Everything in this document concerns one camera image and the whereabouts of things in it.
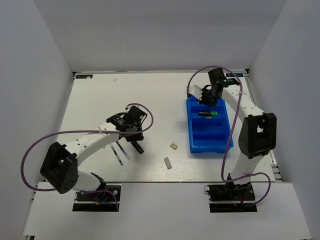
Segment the green highlighter marker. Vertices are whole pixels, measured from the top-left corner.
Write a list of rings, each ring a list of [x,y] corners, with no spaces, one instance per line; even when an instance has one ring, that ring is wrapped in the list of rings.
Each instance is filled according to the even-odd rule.
[[[205,118],[212,118],[212,117],[218,116],[217,111],[199,111],[197,114],[198,116],[205,117]]]

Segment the purple highlighter marker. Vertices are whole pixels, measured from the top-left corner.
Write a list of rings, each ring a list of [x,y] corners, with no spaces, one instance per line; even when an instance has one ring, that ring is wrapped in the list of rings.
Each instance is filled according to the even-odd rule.
[[[131,145],[135,148],[135,150],[139,153],[139,154],[143,154],[144,150],[143,148],[139,145],[139,143],[137,141],[132,141]]]

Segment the pen with green tip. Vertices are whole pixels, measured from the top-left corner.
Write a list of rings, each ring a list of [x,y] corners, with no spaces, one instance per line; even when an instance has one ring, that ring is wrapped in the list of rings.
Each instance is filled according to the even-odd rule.
[[[111,150],[113,151],[113,153],[114,153],[116,159],[118,160],[119,164],[120,164],[121,166],[123,166],[123,162],[122,162],[120,156],[118,155],[117,151],[115,150],[114,146],[111,145],[110,148],[111,148]]]

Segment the pen with white cap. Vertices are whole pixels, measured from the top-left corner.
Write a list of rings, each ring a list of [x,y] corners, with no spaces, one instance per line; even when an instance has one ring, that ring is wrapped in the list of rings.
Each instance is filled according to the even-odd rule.
[[[121,150],[121,152],[123,153],[123,155],[126,157],[126,159],[129,161],[131,159],[129,154],[124,150],[124,148],[121,146],[121,144],[118,141],[116,141],[116,144]]]

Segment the grey white eraser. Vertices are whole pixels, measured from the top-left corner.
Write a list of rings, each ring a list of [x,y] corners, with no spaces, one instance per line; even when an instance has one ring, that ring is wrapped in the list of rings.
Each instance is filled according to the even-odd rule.
[[[164,158],[164,163],[167,167],[168,170],[170,170],[172,168],[172,165],[171,165],[171,162],[170,162],[170,159],[168,157],[165,157]]]

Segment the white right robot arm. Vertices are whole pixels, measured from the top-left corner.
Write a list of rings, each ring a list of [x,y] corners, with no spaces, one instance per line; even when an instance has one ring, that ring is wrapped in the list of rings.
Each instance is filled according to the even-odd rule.
[[[235,111],[234,122],[242,123],[238,137],[240,154],[233,170],[228,174],[226,195],[236,200],[244,193],[244,185],[251,181],[254,171],[270,150],[276,146],[277,117],[261,110],[243,91],[237,76],[226,78],[222,68],[208,72],[209,85],[200,90],[198,102],[210,107],[222,99]]]

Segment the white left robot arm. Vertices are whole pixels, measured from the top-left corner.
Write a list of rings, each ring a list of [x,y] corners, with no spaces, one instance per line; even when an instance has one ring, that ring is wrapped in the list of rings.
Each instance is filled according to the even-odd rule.
[[[107,183],[96,173],[83,172],[78,167],[100,149],[124,138],[131,144],[144,139],[142,123],[146,112],[132,105],[125,113],[106,119],[94,132],[69,143],[53,143],[44,158],[40,174],[60,194],[70,190],[88,192],[94,199],[105,196]]]

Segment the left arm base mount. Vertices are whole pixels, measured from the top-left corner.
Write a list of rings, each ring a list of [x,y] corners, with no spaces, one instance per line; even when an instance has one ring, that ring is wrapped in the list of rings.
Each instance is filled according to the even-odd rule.
[[[73,212],[117,212],[116,202],[108,192],[82,194],[77,192],[73,202]]]

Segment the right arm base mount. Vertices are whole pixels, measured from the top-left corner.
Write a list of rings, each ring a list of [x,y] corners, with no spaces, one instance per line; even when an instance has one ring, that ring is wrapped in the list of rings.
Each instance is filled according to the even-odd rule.
[[[256,213],[256,197],[253,186],[235,190],[227,184],[206,185],[210,213]]]

